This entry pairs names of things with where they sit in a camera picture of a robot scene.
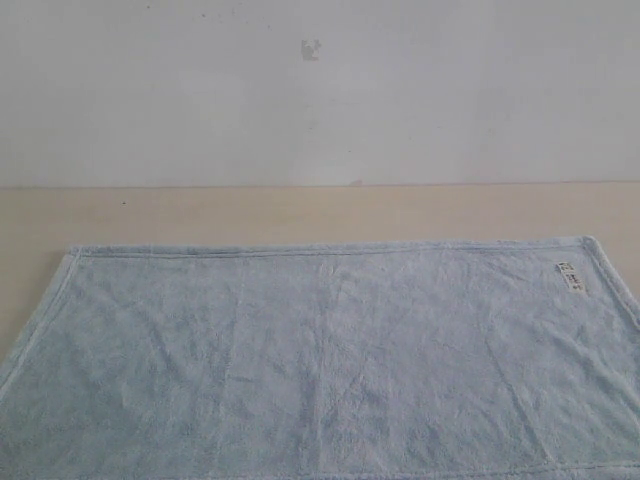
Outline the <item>light blue fluffy towel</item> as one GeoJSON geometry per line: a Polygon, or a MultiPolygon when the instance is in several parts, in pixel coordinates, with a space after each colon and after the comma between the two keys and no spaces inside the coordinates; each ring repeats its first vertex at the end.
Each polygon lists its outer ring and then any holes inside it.
{"type": "Polygon", "coordinates": [[[639,305],[589,236],[74,247],[1,367],[1,475],[635,479],[639,305]]]}

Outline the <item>white towel care label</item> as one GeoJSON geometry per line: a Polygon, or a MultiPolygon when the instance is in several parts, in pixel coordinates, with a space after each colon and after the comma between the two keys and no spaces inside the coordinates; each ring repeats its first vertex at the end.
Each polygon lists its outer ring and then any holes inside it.
{"type": "Polygon", "coordinates": [[[558,262],[556,268],[567,288],[572,292],[585,293],[586,287],[576,268],[569,262],[558,262]]]}

